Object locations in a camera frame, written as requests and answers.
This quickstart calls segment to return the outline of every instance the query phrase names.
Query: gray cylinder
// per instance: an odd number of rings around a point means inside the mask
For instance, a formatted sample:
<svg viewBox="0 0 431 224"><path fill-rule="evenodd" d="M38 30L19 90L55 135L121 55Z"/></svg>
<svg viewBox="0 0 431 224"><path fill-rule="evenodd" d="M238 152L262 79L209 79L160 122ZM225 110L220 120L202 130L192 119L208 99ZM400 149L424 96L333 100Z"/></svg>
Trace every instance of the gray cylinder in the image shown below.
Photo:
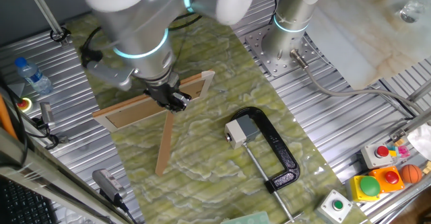
<svg viewBox="0 0 431 224"><path fill-rule="evenodd" d="M303 0L279 0L272 26L263 37L262 49L271 62L290 63L293 49L302 54L302 36L316 3Z"/></svg>

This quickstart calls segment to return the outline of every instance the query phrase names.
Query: water bottle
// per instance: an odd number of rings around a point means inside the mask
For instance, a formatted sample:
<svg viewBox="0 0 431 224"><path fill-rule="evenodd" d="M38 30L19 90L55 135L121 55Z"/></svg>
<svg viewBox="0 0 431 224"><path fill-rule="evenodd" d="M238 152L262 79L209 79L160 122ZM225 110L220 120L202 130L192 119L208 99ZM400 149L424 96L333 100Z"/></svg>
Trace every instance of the water bottle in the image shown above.
<svg viewBox="0 0 431 224"><path fill-rule="evenodd" d="M30 83L34 90L40 95L52 92L51 81L42 74L42 71L34 63L29 63L25 58L19 57L15 60L18 74Z"/></svg>

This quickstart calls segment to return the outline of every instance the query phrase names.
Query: connector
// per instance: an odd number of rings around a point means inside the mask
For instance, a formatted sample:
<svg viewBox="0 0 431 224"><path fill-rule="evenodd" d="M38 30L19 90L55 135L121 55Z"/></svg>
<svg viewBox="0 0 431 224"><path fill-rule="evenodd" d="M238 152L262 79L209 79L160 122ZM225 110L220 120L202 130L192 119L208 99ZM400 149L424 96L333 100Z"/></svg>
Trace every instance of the connector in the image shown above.
<svg viewBox="0 0 431 224"><path fill-rule="evenodd" d="M299 52L298 52L298 50L291 50L290 51L290 57L292 58L292 59L295 59L295 60L297 60L298 61L298 64L300 65L300 67L302 67L302 69L306 69L306 68L308 68L308 64L307 64L307 62L304 60L304 59L302 59L302 57L301 57L301 55L299 55Z"/></svg>

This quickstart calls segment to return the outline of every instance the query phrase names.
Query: control panel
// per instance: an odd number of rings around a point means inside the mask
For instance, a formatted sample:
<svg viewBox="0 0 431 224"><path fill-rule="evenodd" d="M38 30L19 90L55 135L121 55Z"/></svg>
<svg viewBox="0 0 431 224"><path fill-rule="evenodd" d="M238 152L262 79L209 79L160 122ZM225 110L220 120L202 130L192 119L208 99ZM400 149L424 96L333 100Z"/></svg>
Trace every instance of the control panel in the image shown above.
<svg viewBox="0 0 431 224"><path fill-rule="evenodd" d="M368 175L374 176L380 184L380 193L388 193L405 188L404 182L396 167L384 167L372 170Z"/></svg>
<svg viewBox="0 0 431 224"><path fill-rule="evenodd" d="M352 203L338 193L332 190L316 208L315 213L327 223L342 223L347 214L352 209Z"/></svg>
<svg viewBox="0 0 431 224"><path fill-rule="evenodd" d="M373 170L379 167L393 165L392 157L384 143L377 143L365 146L361 149L368 169Z"/></svg>
<svg viewBox="0 0 431 224"><path fill-rule="evenodd" d="M380 199L380 184L372 176L354 176L345 184L347 197L354 202L373 202Z"/></svg>

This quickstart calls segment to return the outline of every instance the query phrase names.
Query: robotic arm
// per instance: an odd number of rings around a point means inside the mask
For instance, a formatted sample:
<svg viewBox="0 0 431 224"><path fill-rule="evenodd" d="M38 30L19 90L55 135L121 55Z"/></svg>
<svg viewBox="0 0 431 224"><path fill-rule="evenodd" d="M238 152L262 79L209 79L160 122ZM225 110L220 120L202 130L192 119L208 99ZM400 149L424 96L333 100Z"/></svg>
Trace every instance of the robotic arm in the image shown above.
<svg viewBox="0 0 431 224"><path fill-rule="evenodd" d="M125 63L122 70L89 61L84 66L95 76L122 90L130 77L147 85L145 94L161 107L178 112L191 99L181 92L179 76L172 71L175 55L168 37L169 24L184 10L212 17L224 25L237 23L252 0L86 0L111 46Z"/></svg>

